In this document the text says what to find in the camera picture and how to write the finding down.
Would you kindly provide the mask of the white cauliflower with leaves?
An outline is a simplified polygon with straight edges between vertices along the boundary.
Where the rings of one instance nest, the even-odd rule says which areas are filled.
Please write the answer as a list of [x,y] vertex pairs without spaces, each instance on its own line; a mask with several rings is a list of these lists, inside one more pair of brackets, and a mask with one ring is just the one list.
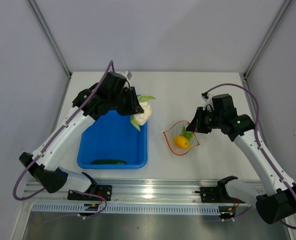
[[155,100],[156,98],[150,95],[139,95],[137,99],[143,109],[143,113],[131,115],[130,123],[140,132],[140,126],[143,126],[152,115],[152,107],[149,100]]

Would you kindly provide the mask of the green grape bunch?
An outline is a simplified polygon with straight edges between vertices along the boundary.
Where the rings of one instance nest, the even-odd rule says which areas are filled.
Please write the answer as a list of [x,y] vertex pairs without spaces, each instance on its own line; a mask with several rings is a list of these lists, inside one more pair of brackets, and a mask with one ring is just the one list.
[[185,126],[182,127],[180,135],[185,137],[188,141],[190,141],[194,136],[194,134],[192,132],[186,130]]

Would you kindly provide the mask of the yellow orange mango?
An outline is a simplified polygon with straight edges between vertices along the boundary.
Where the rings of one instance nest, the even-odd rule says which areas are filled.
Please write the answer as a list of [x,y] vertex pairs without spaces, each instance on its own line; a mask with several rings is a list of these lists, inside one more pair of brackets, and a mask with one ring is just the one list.
[[176,147],[180,149],[188,149],[190,147],[190,141],[188,141],[184,136],[182,135],[176,135],[172,138],[173,143]]

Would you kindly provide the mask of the clear zip bag orange zipper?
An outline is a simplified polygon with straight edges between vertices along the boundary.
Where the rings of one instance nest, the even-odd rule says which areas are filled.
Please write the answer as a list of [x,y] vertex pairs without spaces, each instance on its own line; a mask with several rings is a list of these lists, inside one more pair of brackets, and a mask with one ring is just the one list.
[[166,146],[172,154],[179,157],[197,155],[208,145],[209,135],[188,131],[190,121],[180,120],[168,129],[161,129]]

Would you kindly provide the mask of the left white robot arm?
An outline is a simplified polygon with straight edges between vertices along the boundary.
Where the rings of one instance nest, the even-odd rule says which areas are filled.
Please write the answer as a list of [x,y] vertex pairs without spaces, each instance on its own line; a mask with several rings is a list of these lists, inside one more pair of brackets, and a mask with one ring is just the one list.
[[61,125],[33,153],[23,152],[19,161],[48,193],[61,189],[78,191],[85,200],[96,196],[97,188],[85,173],[60,168],[66,150],[101,116],[114,110],[120,116],[141,114],[132,73],[105,73],[100,82],[78,93]]

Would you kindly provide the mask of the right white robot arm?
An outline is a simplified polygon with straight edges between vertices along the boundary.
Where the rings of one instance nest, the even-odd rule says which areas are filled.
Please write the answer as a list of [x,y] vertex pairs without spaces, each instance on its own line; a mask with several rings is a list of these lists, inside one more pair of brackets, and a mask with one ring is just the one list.
[[229,94],[205,92],[202,97],[205,104],[197,108],[187,131],[209,134],[221,130],[246,156],[262,184],[259,189],[236,176],[225,177],[217,182],[217,198],[222,202],[237,198],[255,207],[270,225],[296,214],[296,182],[267,150],[252,119],[238,115]]

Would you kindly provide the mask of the blue plastic bin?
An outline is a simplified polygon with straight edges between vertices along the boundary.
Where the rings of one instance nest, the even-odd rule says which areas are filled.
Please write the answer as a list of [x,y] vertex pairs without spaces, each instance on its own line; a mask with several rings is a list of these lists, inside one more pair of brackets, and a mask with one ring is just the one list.
[[[123,160],[127,164],[91,164],[95,160]],[[138,131],[130,116],[110,110],[81,136],[76,160],[82,169],[139,169],[148,162],[148,123]]]

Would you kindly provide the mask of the dark green cucumber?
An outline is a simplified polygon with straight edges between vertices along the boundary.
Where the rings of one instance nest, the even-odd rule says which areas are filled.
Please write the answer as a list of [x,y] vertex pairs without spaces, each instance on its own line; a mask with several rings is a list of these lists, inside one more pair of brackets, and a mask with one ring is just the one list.
[[98,159],[91,162],[92,165],[126,165],[124,160],[120,159]]

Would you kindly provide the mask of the aluminium front rail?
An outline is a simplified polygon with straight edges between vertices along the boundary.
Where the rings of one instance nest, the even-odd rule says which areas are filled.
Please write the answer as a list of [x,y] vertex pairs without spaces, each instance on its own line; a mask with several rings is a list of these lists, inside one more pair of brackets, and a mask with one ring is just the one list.
[[[265,194],[264,187],[259,180],[243,180],[243,187],[254,192],[256,196]],[[199,191],[201,187],[215,187],[217,180],[154,180],[154,179],[102,179],[97,180],[98,185],[111,185],[112,195],[110,204],[174,204],[193,205],[202,204]],[[28,197],[40,190],[42,186],[36,181],[25,184],[23,197]],[[38,193],[29,200],[68,202],[68,191],[59,190],[48,193],[46,190]]]

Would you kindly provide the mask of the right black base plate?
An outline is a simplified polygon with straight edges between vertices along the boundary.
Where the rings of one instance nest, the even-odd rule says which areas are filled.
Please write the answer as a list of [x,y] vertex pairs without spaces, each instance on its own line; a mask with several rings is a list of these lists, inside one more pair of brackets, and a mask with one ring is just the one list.
[[224,187],[200,187],[199,190],[195,191],[196,194],[200,195],[202,203],[240,203],[244,204],[243,201],[238,199],[237,201],[230,197]]

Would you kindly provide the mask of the left aluminium frame post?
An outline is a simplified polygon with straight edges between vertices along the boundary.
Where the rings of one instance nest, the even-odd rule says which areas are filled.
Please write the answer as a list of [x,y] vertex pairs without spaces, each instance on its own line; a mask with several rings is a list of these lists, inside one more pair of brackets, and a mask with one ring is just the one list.
[[26,3],[28,4],[33,16],[35,17],[41,31],[44,34],[45,39],[47,40],[50,48],[53,51],[54,56],[56,57],[57,61],[59,62],[59,65],[61,66],[63,72],[65,75],[70,78],[72,75],[72,72],[70,71],[70,68],[68,67],[68,64],[62,54],[62,51],[60,50],[57,41],[55,40],[53,33],[37,3],[36,0],[26,0]]

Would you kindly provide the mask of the aluminium frame post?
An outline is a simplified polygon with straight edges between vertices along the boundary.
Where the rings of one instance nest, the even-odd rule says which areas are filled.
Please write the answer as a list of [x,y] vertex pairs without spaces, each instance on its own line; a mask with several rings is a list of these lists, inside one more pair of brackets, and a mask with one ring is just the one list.
[[45,39],[47,40],[50,48],[53,51],[54,56],[56,57],[57,61],[59,62],[59,65],[61,66],[63,72],[65,75],[70,78],[72,75],[72,72],[70,71],[70,68],[68,67],[68,64],[62,54],[62,51],[60,50],[57,41],[55,40],[53,33],[37,3],[36,0],[26,0],[26,3],[28,4],[33,16],[35,17],[41,31],[44,34]]
[[283,0],[281,6],[279,7],[276,15],[274,16],[271,24],[269,25],[266,33],[263,36],[257,50],[255,51],[254,56],[252,57],[250,63],[248,64],[245,72],[243,73],[244,79],[247,81],[250,77],[252,71],[256,67],[257,63],[261,59],[262,55],[265,53],[266,49],[268,48],[271,40],[273,39],[274,35],[277,33],[278,28],[282,24],[284,18],[286,17],[287,13],[289,12],[290,8],[292,7],[294,0]]

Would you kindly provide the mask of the right aluminium frame post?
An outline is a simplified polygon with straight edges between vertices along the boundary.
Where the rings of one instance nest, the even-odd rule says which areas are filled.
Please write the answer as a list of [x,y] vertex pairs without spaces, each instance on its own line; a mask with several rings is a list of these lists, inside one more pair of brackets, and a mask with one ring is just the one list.
[[252,57],[250,63],[248,64],[245,72],[243,73],[244,79],[247,81],[250,77],[252,71],[256,67],[257,63],[261,59],[262,55],[265,53],[266,49],[268,48],[271,40],[273,39],[274,35],[277,33],[278,28],[282,24],[284,18],[286,17],[287,13],[289,12],[290,8],[292,7],[294,0],[283,0],[281,6],[279,7],[276,15],[274,16],[271,24],[269,25],[266,33],[263,36],[257,50],[255,51],[254,56]]

